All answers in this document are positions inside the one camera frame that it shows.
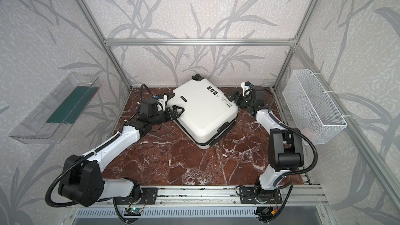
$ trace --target suitcase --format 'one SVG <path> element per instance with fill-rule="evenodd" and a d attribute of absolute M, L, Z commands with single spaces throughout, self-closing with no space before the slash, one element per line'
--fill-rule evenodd
<path fill-rule="evenodd" d="M 201 149 L 213 146 L 236 124 L 237 105 L 199 74 L 173 93 L 167 106 L 185 108 L 174 122 Z"/>

